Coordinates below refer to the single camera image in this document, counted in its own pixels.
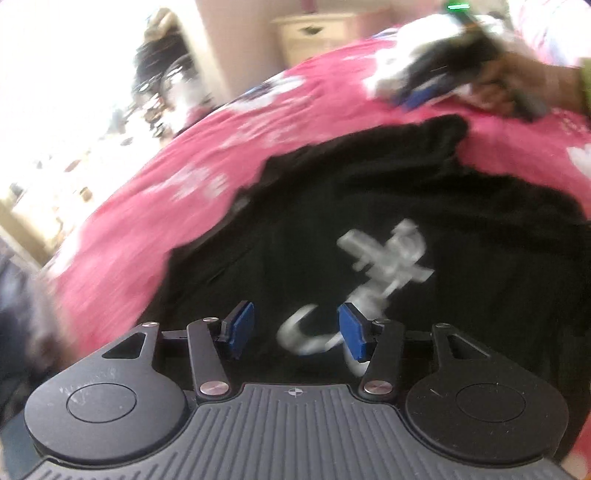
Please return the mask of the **person's right hand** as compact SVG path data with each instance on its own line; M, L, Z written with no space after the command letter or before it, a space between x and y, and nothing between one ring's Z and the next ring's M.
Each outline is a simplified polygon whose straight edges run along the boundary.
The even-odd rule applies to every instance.
M539 62L505 53L487 62L464 99L471 105L502 116L516 109L515 90L529 92L547 106L590 116L590 60L577 67Z

